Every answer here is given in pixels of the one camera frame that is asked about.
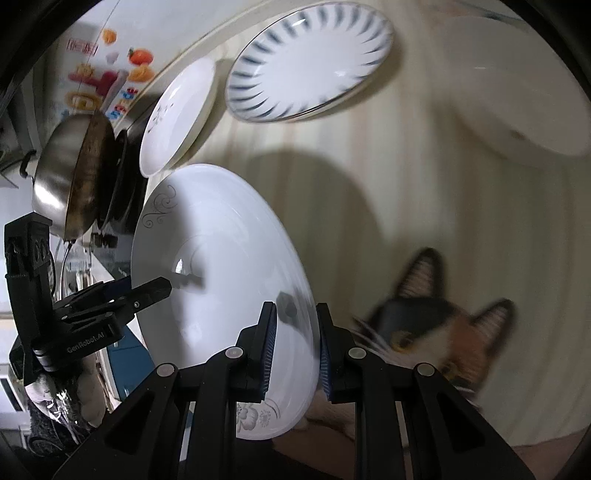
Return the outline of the blue leaf pattern plate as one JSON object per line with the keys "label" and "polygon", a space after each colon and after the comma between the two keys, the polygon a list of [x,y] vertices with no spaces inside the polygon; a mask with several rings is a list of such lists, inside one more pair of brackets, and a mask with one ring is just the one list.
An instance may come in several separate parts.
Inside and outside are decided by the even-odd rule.
{"label": "blue leaf pattern plate", "polygon": [[301,8],[260,31],[236,56],[226,106],[249,123],[321,113],[363,89],[393,43],[391,20],[369,5],[336,1]]}

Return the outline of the striped cat tablecloth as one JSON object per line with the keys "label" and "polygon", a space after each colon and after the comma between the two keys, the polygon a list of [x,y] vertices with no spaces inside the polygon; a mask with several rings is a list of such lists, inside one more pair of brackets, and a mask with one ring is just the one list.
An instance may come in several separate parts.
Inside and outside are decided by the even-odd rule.
{"label": "striped cat tablecloth", "polygon": [[547,474],[590,426],[590,153],[537,168],[509,160],[460,117],[440,27],[461,16],[537,33],[590,102],[586,1],[380,1],[394,46],[359,95],[310,120],[249,126],[213,109],[186,163],[235,171],[294,241],[315,299],[342,325],[384,298],[422,247],[450,298],[505,297],[517,318],[479,394],[490,423]]}

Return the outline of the white plate grey floral print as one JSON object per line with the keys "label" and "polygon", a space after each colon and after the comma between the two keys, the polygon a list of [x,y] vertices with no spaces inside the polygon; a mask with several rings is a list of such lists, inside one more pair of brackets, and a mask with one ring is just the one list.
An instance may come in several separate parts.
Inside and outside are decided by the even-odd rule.
{"label": "white plate grey floral print", "polygon": [[164,277],[172,287],[137,316],[157,364],[204,363],[276,305],[270,386],[262,402],[238,402],[236,434],[271,439],[303,419],[320,375],[314,297],[283,224],[242,177],[194,164],[162,180],[138,220],[130,275],[137,286]]}

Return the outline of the colourful wall sticker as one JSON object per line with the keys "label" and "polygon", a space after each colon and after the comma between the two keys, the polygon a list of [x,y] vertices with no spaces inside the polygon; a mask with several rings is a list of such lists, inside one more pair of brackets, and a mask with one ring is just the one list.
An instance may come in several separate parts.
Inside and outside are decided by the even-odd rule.
{"label": "colourful wall sticker", "polygon": [[65,54],[60,87],[68,114],[100,111],[114,122],[155,76],[154,53],[125,44],[123,34],[112,28],[92,39],[68,38]]}

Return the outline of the stainless steel wok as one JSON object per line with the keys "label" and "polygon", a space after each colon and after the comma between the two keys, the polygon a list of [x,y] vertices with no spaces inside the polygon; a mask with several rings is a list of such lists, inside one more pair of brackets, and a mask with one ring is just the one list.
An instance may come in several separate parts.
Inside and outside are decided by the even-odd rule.
{"label": "stainless steel wok", "polygon": [[115,137],[100,111],[68,116],[53,130],[37,161],[32,209],[51,221],[50,232],[75,241],[91,227],[112,191]]}

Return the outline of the white ceramic bowl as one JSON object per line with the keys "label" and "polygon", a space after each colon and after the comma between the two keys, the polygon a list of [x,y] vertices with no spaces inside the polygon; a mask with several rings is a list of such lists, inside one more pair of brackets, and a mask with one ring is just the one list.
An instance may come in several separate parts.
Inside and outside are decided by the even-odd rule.
{"label": "white ceramic bowl", "polygon": [[590,102],[537,33],[478,16],[446,21],[441,60],[462,120],[490,148],[537,168],[590,153]]}

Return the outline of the small white plate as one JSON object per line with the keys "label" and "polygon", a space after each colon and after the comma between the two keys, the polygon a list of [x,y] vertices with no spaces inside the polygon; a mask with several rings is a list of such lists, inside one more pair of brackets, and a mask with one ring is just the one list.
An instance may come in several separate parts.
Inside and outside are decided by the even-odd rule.
{"label": "small white plate", "polygon": [[139,151],[139,171],[151,178],[175,164],[193,144],[217,95],[216,64],[200,58],[169,84],[148,119]]}

